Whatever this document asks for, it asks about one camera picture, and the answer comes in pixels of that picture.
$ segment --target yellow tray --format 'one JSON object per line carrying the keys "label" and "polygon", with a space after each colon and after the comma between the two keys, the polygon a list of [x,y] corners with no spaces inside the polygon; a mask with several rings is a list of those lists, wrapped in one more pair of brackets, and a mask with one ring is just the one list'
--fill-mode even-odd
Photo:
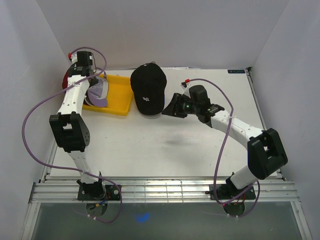
{"label": "yellow tray", "polygon": [[106,114],[115,114],[127,116],[130,110],[130,105],[134,97],[130,85],[130,77],[107,75],[108,94],[106,100],[107,107],[83,105],[83,109]]}

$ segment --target gray wall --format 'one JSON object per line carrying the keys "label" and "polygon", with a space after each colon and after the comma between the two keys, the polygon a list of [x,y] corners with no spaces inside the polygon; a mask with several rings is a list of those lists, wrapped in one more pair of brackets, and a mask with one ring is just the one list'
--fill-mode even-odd
{"label": "gray wall", "polygon": [[[0,0],[0,32],[0,239],[16,240],[42,170],[23,146],[22,122],[30,108],[61,89],[68,61],[35,0]],[[28,142],[42,160],[58,102],[41,107],[27,124]]]}
{"label": "gray wall", "polygon": [[151,61],[226,69],[254,64],[288,0],[37,2],[65,54],[89,45],[112,69]]}
{"label": "gray wall", "polygon": [[291,0],[253,67],[268,127],[283,140],[313,239],[320,239],[320,2]]}

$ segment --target purple cable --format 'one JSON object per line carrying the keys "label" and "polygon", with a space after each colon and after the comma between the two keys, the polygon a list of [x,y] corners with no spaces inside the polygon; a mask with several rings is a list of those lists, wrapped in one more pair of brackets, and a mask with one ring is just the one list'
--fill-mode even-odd
{"label": "purple cable", "polygon": [[104,59],[104,66],[103,66],[102,70],[101,70],[100,72],[98,72],[98,73],[95,73],[94,75],[87,76],[87,77],[84,77],[84,78],[80,79],[79,81],[75,82],[73,85],[70,85],[70,86],[68,86],[67,88],[59,91],[58,93],[56,93],[56,94],[54,94],[54,95],[52,95],[52,96],[47,97],[46,99],[44,99],[44,100],[42,100],[41,102],[39,102],[38,104],[36,104],[33,108],[31,108],[31,110],[27,113],[27,115],[25,116],[25,118],[24,118],[24,120],[23,120],[23,123],[22,123],[22,129],[21,129],[22,141],[23,141],[23,144],[24,144],[24,146],[25,146],[25,149],[26,149],[27,152],[30,154],[30,156],[31,156],[37,163],[39,163],[39,164],[41,164],[41,165],[43,165],[43,166],[46,166],[46,167],[49,167],[49,168],[53,168],[53,169],[65,169],[65,170],[77,171],[77,172],[80,172],[80,173],[87,174],[87,175],[89,175],[89,176],[91,176],[91,177],[93,177],[93,178],[101,179],[101,180],[104,180],[104,181],[107,181],[107,182],[113,184],[113,185],[116,187],[116,189],[119,191],[119,196],[120,196],[120,208],[119,208],[119,211],[118,211],[117,215],[114,217],[114,219],[112,219],[112,220],[110,220],[110,221],[106,221],[106,220],[103,220],[103,219],[98,219],[98,218],[96,218],[96,219],[99,220],[100,222],[103,222],[103,223],[106,223],[106,224],[110,224],[110,223],[113,223],[115,220],[117,220],[117,218],[119,217],[119,215],[120,215],[120,213],[121,213],[121,209],[122,209],[122,202],[123,202],[123,201],[122,201],[122,193],[121,193],[121,189],[118,187],[118,185],[117,185],[114,181],[109,180],[109,179],[107,179],[107,178],[105,178],[105,177],[96,176],[96,175],[94,175],[94,174],[92,174],[92,173],[90,173],[90,172],[84,172],[83,170],[78,169],[78,168],[74,168],[74,167],[64,167],[64,166],[55,166],[55,165],[51,165],[51,164],[45,163],[45,162],[39,160],[39,159],[32,153],[32,151],[30,150],[30,148],[29,148],[29,146],[28,146],[28,144],[27,144],[27,140],[26,140],[26,133],[25,133],[26,123],[27,123],[28,118],[30,117],[30,115],[33,113],[33,111],[34,111],[35,109],[37,109],[40,105],[44,104],[45,102],[47,102],[47,101],[53,99],[54,97],[58,96],[59,94],[62,94],[62,93],[64,93],[64,92],[68,91],[69,89],[73,88],[75,85],[83,82],[84,80],[91,79],[91,78],[94,78],[94,77],[99,76],[99,75],[102,74],[102,73],[104,72],[104,70],[106,69],[106,67],[107,67],[107,59],[106,59],[106,57],[105,57],[99,50],[97,50],[97,49],[95,49],[95,48],[92,48],[92,47],[83,46],[83,47],[79,47],[79,48],[73,50],[73,51],[71,52],[71,54],[73,54],[74,52],[76,52],[76,51],[78,51],[78,50],[80,50],[80,49],[90,49],[90,50],[93,50],[93,51],[96,51],[97,53],[99,53],[99,54],[103,57],[103,59]]}
{"label": "purple cable", "polygon": [[[225,94],[225,92],[218,86],[216,85],[215,83],[207,80],[207,79],[203,79],[203,78],[194,78],[194,79],[190,79],[190,82],[192,81],[204,81],[204,82],[207,82],[213,86],[215,86],[221,93],[222,95],[225,97],[225,99],[227,100],[227,102],[229,103],[230,107],[231,107],[231,112],[230,112],[230,118],[229,118],[229,123],[228,123],[228,127],[226,129],[226,132],[225,132],[225,136],[224,136],[224,139],[223,139],[223,142],[222,142],[222,145],[221,145],[221,148],[220,148],[220,151],[219,151],[219,155],[218,155],[218,159],[216,161],[216,165],[215,165],[215,170],[214,170],[214,177],[213,177],[213,195],[214,195],[214,199],[216,200],[216,202],[218,204],[229,204],[231,203],[232,201],[238,199],[240,196],[242,196],[246,191],[249,190],[249,188],[251,188],[253,186],[253,183],[250,184],[249,186],[247,186],[242,192],[240,192],[237,196],[231,198],[230,200],[228,201],[225,201],[225,202],[222,202],[218,199],[218,195],[217,195],[217,178],[218,178],[218,169],[219,169],[219,165],[220,165],[220,161],[221,161],[221,157],[222,157],[222,154],[224,152],[224,148],[225,148],[225,145],[226,145],[226,142],[227,142],[227,139],[228,139],[228,136],[229,136],[229,132],[230,132],[230,128],[231,128],[231,123],[232,123],[232,115],[234,113],[234,106],[232,105],[230,99],[227,97],[227,95]],[[254,204],[252,205],[252,207],[244,214],[238,216],[238,217],[244,217],[246,216],[247,214],[249,214],[253,209],[254,207],[256,206],[257,202],[258,202],[258,199],[259,199],[259,196],[260,196],[260,183],[259,181],[256,181],[257,184],[258,184],[258,194],[256,196],[256,199],[254,201]]]}

